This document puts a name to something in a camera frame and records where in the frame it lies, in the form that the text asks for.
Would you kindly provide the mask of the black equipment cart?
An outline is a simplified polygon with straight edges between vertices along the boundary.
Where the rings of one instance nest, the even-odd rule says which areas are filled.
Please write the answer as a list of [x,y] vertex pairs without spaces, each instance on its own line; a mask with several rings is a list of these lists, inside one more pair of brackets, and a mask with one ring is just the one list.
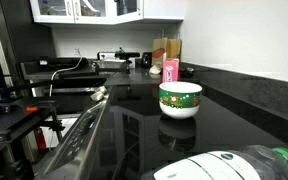
[[[57,118],[54,99],[23,98],[11,103],[0,103],[0,180],[33,180],[34,173],[25,157],[21,140],[37,127],[48,127],[59,140],[64,129]],[[35,106],[36,112],[26,112]]]

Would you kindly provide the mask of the red fire extinguisher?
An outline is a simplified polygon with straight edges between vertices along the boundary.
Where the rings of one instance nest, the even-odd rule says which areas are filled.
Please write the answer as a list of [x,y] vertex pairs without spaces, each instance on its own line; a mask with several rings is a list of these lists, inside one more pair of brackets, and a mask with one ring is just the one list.
[[45,141],[43,131],[41,128],[38,128],[36,130],[36,141],[37,141],[38,149],[40,151],[45,151],[46,150],[46,141]]

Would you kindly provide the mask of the white crumpled cloth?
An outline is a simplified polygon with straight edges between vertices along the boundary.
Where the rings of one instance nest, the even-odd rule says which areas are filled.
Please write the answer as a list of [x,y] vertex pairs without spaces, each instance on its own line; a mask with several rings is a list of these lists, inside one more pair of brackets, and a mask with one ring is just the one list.
[[156,66],[156,65],[153,65],[153,66],[150,68],[149,72],[150,72],[151,74],[157,75],[157,74],[160,74],[160,73],[161,73],[161,68],[158,67],[158,66]]

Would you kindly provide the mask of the white wall cabinet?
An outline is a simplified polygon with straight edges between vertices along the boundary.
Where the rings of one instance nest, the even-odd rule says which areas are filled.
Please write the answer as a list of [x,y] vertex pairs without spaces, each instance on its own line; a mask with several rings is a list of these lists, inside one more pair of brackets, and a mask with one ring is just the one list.
[[183,21],[185,0],[30,0],[36,23],[117,25]]

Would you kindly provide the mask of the small black device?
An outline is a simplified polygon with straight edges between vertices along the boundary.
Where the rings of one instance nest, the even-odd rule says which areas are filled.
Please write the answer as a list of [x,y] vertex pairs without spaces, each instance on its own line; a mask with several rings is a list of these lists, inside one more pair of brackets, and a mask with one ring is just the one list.
[[150,68],[152,63],[152,53],[144,52],[142,54],[141,66],[143,68]]

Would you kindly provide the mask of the clear plastic bottle green cap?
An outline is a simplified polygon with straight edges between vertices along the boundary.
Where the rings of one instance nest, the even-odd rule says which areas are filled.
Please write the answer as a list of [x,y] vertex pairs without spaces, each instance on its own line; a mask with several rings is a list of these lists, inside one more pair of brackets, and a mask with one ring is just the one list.
[[151,170],[140,180],[288,180],[288,149],[250,145],[205,152]]

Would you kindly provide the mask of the stainless stove control panel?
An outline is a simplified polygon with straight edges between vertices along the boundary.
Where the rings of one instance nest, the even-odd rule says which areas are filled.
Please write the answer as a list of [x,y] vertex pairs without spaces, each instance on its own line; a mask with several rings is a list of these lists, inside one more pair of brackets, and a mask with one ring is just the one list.
[[63,179],[75,178],[80,174],[105,107],[106,101],[102,100],[80,115],[49,157],[43,175]]

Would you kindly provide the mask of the white green christmas mug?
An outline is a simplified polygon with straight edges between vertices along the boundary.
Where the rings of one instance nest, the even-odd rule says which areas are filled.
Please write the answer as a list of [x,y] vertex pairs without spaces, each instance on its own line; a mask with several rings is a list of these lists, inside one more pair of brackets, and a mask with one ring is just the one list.
[[194,116],[201,103],[202,87],[191,82],[164,82],[159,85],[159,106],[173,119]]

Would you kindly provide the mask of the pink carton box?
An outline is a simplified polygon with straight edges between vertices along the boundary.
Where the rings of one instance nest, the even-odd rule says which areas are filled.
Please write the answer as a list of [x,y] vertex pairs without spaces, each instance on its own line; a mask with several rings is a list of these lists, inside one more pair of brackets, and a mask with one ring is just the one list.
[[174,82],[178,80],[179,60],[167,59],[163,62],[162,81]]

